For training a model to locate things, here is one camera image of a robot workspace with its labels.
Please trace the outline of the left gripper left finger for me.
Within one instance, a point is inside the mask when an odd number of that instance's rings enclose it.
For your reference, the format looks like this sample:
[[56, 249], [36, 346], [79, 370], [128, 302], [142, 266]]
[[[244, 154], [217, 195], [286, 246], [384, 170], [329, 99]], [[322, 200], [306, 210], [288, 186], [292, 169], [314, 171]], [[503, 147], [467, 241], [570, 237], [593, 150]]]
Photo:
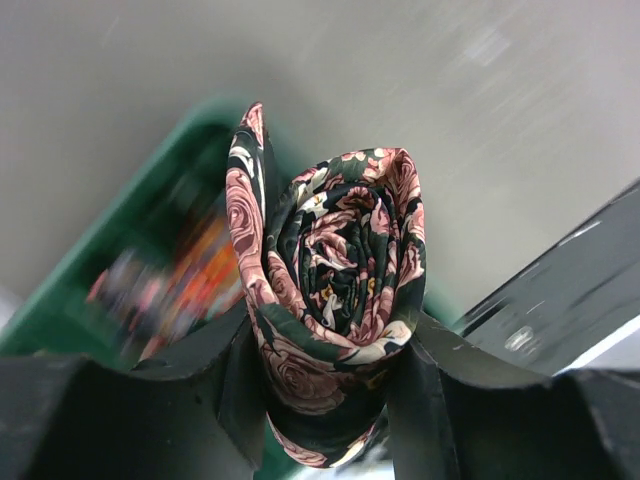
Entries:
[[249, 479], [264, 420], [244, 304], [128, 372], [83, 355], [1, 363], [5, 479]]

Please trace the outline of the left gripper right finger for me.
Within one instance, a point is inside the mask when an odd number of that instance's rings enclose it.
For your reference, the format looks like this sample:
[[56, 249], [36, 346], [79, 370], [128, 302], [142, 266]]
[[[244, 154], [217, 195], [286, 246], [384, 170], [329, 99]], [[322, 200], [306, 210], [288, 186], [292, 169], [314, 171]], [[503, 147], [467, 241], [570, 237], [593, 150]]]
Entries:
[[406, 315], [388, 399], [396, 478], [638, 478], [638, 372], [540, 375]]

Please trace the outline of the pink floral dark tie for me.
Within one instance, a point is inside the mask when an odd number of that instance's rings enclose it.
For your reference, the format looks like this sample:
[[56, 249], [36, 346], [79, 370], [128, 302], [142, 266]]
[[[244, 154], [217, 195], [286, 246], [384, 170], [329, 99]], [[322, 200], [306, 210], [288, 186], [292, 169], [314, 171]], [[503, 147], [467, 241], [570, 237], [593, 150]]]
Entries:
[[374, 432], [422, 309], [419, 175], [406, 150], [370, 148], [308, 168], [269, 199], [272, 161], [255, 103], [231, 141], [226, 210], [266, 416], [289, 457], [335, 468]]

